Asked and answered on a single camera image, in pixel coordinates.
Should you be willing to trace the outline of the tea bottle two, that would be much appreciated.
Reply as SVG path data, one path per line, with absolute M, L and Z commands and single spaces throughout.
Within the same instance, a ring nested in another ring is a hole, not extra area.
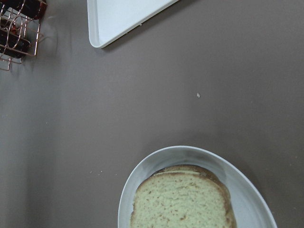
M 0 2 L 34 20 L 41 19 L 47 9 L 45 0 L 1 0 Z

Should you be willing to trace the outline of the white round plate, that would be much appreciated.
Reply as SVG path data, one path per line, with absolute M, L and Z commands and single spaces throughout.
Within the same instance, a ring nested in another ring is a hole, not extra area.
M 239 228 L 275 228 L 275 219 L 252 182 L 234 165 L 207 150 L 193 146 L 170 146 L 159 149 L 140 161 L 129 175 L 118 208 L 117 226 L 127 228 L 138 186 L 156 171 L 178 164 L 194 164 L 213 172 L 228 188 Z

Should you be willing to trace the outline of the cream rabbit tray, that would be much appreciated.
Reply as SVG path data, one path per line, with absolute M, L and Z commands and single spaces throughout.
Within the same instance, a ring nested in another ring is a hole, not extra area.
M 90 44 L 104 48 L 174 3 L 175 0 L 88 0 Z

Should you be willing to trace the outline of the tea bottle one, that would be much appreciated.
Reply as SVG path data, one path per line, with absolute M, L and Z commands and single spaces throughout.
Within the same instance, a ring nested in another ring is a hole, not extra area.
M 30 42 L 22 37 L 0 30 L 0 53 L 13 58 L 22 58 L 28 53 Z

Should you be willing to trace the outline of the plain bread slice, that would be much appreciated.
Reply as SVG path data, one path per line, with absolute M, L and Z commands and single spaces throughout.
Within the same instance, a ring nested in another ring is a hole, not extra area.
M 137 188 L 132 228 L 235 228 L 228 189 L 202 173 L 157 173 Z

